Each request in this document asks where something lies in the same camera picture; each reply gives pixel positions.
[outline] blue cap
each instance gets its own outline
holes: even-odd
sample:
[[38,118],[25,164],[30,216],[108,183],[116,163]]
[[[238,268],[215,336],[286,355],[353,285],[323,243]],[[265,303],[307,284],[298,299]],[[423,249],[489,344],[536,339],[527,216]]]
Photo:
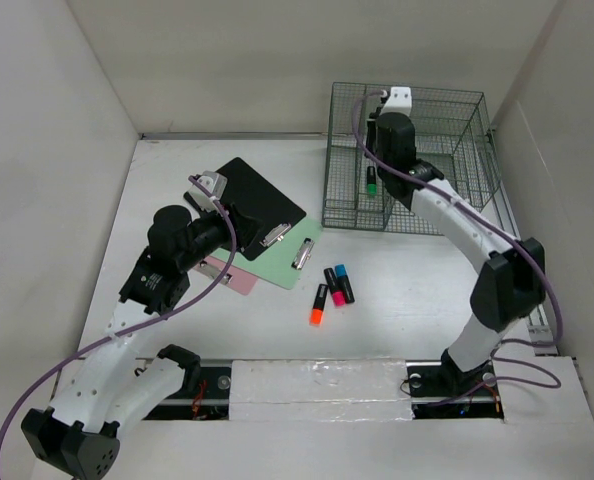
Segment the blue cap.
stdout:
[[346,267],[344,267],[344,265],[337,265],[335,267],[335,275],[337,275],[338,277],[343,277],[344,275],[346,275]]

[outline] orange cap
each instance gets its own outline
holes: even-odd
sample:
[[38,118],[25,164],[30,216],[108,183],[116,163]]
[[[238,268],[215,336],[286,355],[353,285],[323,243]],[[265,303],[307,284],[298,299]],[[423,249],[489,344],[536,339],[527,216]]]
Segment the orange cap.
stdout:
[[321,323],[321,318],[324,316],[324,312],[321,310],[317,310],[316,308],[313,309],[313,313],[310,314],[310,324],[311,325],[319,325]]

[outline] wire basket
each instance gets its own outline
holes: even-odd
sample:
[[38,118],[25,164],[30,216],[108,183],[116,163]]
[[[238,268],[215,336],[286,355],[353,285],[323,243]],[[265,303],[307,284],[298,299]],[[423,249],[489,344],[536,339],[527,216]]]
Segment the wire basket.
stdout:
[[[435,227],[395,201],[377,179],[377,194],[366,191],[366,167],[372,165],[357,147],[351,128],[354,103],[367,92],[391,85],[334,83],[330,102],[324,227],[438,235]],[[412,88],[410,118],[415,126],[417,156],[441,170],[453,188],[481,211],[499,188],[501,174],[481,92]],[[379,105],[369,98],[366,116]]]

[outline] pink cap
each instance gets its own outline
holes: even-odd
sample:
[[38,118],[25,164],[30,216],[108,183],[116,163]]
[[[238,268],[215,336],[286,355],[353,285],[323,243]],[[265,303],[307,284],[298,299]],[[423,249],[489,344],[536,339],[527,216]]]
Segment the pink cap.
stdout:
[[341,292],[331,293],[333,297],[333,303],[336,307],[341,307],[342,305],[346,305],[346,300],[344,299],[344,294]]

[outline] green clipboard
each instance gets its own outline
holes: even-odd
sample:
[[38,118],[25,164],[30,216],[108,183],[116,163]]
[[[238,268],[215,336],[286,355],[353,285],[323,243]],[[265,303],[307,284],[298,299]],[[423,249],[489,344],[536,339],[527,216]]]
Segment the green clipboard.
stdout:
[[[305,238],[313,240],[315,242],[313,248],[317,248],[321,229],[321,224],[317,220],[306,217],[291,228],[281,242],[276,242],[254,261],[246,260],[241,253],[237,253],[233,266],[290,290],[295,286],[301,274],[301,270],[292,267],[295,255]],[[223,262],[228,260],[228,255],[229,253],[224,249],[219,249],[212,254],[213,257]]]

